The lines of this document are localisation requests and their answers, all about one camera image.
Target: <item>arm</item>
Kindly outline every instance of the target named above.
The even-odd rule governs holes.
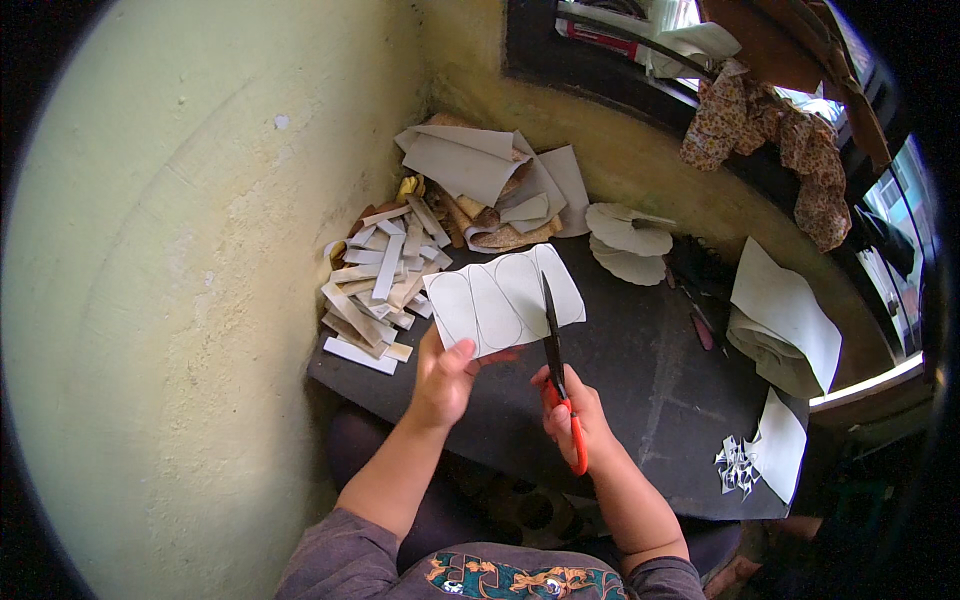
[[[564,365],[566,392],[580,417],[589,456],[588,473],[593,478],[604,521],[624,554],[622,572],[659,556],[689,560],[680,523],[657,489],[636,467],[623,445],[613,436],[603,414],[600,395]],[[543,367],[531,379],[542,386],[549,376]],[[576,464],[577,453],[570,434],[570,413],[563,405],[551,410],[543,399],[543,428],[560,447],[564,458]]]
[[[417,385],[406,414],[373,458],[349,480],[337,500],[380,525],[399,545],[413,525],[446,436],[467,410],[473,378],[486,365],[514,357],[509,351],[472,360],[474,344],[461,340],[444,351],[434,324],[420,340]]]

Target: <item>painted wall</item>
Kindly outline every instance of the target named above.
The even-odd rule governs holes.
[[[419,44],[410,3],[121,0],[66,70],[10,220],[3,350],[101,597],[268,597],[331,505],[314,256],[393,194]]]
[[[850,281],[790,219],[726,170],[677,158],[680,139],[616,110],[500,75],[502,2],[425,0],[422,38],[432,109],[479,125],[520,129],[535,149],[572,143],[591,198],[670,217],[735,262],[748,235],[809,281],[844,336],[835,387],[893,367],[882,333]]]

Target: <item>orange scissor handle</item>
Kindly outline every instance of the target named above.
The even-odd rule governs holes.
[[[584,440],[584,430],[580,426],[580,417],[573,411],[570,400],[560,397],[560,393],[557,392],[557,388],[553,386],[553,382],[549,378],[543,382],[541,390],[547,394],[550,408],[556,408],[562,404],[570,412],[570,433],[573,435],[573,445],[577,448],[577,464],[570,465],[570,468],[574,475],[580,477],[587,472],[587,441]]]

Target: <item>work table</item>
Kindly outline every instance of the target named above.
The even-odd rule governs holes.
[[[713,464],[724,438],[749,441],[756,432],[770,384],[756,375],[754,362],[732,348],[729,356],[720,348],[704,350],[691,324],[690,301],[679,287],[643,287],[614,277],[594,260],[587,236],[551,243],[587,308],[585,323],[560,330],[563,360],[599,392],[613,434],[674,511],[709,519],[786,516],[788,507],[762,481],[742,502],[740,490],[721,494]],[[493,259],[466,249],[444,251],[454,259],[449,270]],[[417,318],[397,340],[416,348],[430,323]],[[389,376],[323,352],[328,333],[321,334],[309,374],[396,422],[410,401],[417,351]],[[540,398],[529,379],[545,363],[542,344],[534,343],[515,362],[485,367],[446,449],[533,483],[589,496],[589,478],[573,476],[542,430]],[[780,398],[805,428],[807,402],[783,392]]]

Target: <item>scissors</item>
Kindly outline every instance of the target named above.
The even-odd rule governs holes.
[[[573,412],[570,398],[566,395],[564,386],[564,361],[560,359],[560,334],[557,327],[557,311],[553,305],[553,295],[550,293],[550,284],[546,281],[546,274],[540,272],[540,281],[543,283],[543,300],[546,304],[546,322],[550,327],[550,335],[543,338],[543,349],[546,350],[546,364],[550,368],[550,376],[543,382],[540,389],[547,395],[550,408],[559,404],[570,411],[570,432],[573,434],[573,443],[577,448],[577,464],[571,465],[573,473],[578,477],[587,472],[587,444],[584,442],[584,430],[580,427],[580,418]]]

